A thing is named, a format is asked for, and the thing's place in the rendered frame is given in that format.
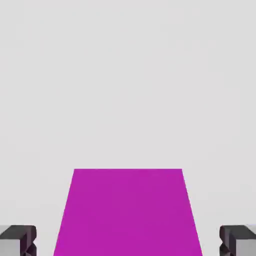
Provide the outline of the large magenta box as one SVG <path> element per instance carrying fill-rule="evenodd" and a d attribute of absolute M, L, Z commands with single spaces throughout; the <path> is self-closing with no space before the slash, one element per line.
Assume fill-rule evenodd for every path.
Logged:
<path fill-rule="evenodd" d="M 181 169 L 75 169 L 53 256 L 203 256 Z"/>

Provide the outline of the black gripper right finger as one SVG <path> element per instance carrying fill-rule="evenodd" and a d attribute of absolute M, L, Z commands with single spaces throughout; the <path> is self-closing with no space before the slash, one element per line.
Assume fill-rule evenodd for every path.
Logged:
<path fill-rule="evenodd" d="M 222 225 L 219 256 L 256 256 L 256 224 Z"/>

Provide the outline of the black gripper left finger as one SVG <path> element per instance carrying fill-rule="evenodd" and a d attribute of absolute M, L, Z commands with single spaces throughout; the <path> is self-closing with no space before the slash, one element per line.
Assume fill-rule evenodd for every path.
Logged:
<path fill-rule="evenodd" d="M 0 225 L 0 256 L 37 256 L 34 225 Z"/>

